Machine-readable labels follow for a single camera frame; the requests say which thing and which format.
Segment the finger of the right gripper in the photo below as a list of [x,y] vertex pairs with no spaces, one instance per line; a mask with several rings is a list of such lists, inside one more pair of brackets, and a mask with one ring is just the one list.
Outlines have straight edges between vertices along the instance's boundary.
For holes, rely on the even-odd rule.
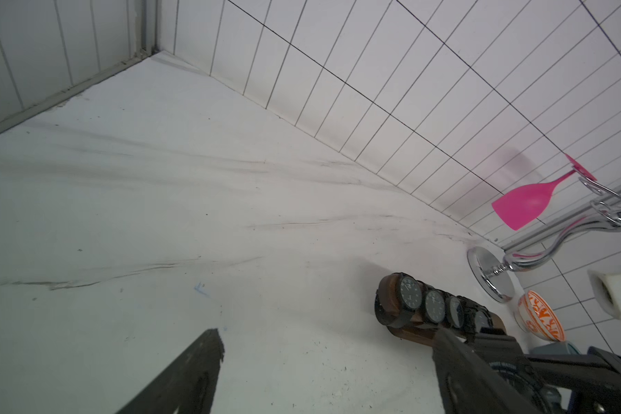
[[568,413],[621,413],[621,356],[591,347],[586,355],[528,355],[550,386],[571,391]]

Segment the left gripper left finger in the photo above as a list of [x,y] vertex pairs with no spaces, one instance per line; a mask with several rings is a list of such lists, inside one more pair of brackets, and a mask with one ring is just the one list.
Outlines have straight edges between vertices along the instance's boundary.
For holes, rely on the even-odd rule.
[[218,330],[207,329],[119,412],[209,413],[223,360]]

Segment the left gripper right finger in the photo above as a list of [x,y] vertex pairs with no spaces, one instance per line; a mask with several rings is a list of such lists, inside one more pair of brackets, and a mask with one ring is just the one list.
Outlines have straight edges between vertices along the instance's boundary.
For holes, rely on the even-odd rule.
[[435,337],[432,359],[447,413],[539,413],[471,347],[447,329]]

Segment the black rugged digital watch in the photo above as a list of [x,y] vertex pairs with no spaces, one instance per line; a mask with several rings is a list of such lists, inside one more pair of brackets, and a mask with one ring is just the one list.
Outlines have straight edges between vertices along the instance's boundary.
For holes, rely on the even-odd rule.
[[483,328],[493,328],[493,319],[489,310],[470,298],[459,296],[464,311],[463,330],[469,335],[479,334]]

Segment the brown wooden watch stand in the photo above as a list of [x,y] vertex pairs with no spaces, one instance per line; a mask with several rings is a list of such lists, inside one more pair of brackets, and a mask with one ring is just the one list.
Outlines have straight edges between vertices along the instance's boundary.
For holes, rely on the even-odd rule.
[[484,305],[405,273],[389,274],[379,282],[374,313],[392,335],[428,347],[434,345],[441,329],[465,341],[483,329],[506,332],[501,318]]

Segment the black round analog watch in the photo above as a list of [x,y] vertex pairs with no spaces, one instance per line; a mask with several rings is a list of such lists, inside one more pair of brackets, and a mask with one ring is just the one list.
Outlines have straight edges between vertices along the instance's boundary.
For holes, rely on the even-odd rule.
[[460,331],[463,328],[465,321],[462,300],[455,295],[446,293],[444,303],[445,315],[443,324],[447,328]]

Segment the black slim strap watch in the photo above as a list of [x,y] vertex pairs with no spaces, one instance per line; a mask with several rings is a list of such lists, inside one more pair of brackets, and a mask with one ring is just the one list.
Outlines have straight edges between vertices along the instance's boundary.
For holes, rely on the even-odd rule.
[[430,285],[425,286],[421,313],[423,317],[423,322],[419,325],[421,329],[436,329],[443,323],[446,309],[445,296],[441,290]]

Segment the small black square watch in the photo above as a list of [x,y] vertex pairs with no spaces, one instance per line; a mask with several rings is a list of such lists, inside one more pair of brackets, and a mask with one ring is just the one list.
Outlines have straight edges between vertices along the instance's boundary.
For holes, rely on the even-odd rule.
[[376,291],[374,311],[378,322],[400,329],[412,322],[423,303],[423,290],[412,276],[394,273],[384,277]]

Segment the chunky black sport watch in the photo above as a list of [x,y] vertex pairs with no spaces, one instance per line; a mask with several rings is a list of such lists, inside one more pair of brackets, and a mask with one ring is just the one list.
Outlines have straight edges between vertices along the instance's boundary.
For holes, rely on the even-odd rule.
[[513,336],[502,335],[499,331],[481,332],[475,335],[471,347],[498,376],[541,413],[564,413],[559,391],[543,382]]

